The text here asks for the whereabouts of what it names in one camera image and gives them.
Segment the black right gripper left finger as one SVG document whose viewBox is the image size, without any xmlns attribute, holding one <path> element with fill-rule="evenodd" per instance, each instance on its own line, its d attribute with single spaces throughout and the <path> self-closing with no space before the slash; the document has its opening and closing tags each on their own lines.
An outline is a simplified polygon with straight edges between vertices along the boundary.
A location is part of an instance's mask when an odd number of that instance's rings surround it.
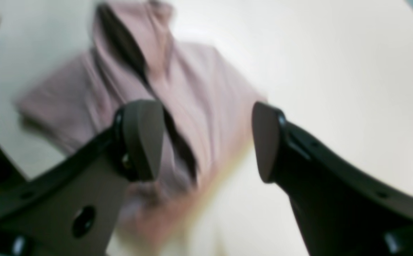
<svg viewBox="0 0 413 256">
<path fill-rule="evenodd" d="M 106 255 L 126 188 L 158 177 L 164 129 L 160 102 L 130 102 L 64 162 L 1 194 L 0 255 Z"/>
</svg>

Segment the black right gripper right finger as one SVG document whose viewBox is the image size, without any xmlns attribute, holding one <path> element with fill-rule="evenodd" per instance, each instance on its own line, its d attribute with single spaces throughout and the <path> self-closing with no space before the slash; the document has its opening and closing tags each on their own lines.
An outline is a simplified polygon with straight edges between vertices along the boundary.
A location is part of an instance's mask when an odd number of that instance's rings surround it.
<svg viewBox="0 0 413 256">
<path fill-rule="evenodd" d="M 413 256 L 413 197 L 358 170 L 269 104 L 252 109 L 259 175 L 288 196 L 311 256 Z"/>
</svg>

